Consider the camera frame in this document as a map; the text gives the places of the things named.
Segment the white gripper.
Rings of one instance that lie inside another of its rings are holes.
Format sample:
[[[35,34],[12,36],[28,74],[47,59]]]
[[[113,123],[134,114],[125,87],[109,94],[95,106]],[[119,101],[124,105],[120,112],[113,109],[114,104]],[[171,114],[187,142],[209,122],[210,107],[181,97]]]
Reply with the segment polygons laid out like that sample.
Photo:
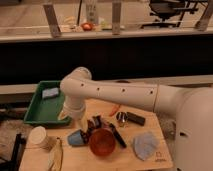
[[[71,118],[76,128],[81,129],[84,132],[87,131],[88,124],[87,124],[87,117],[85,115],[85,112],[74,113],[71,115]]]

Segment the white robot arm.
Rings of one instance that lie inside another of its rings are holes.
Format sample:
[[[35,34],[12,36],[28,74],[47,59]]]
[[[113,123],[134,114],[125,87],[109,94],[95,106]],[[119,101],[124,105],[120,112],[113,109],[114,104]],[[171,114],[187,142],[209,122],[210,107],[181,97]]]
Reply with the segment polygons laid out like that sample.
[[[60,82],[63,111],[80,118],[87,98],[176,118],[174,171],[213,171],[213,88],[94,81],[78,67]]]

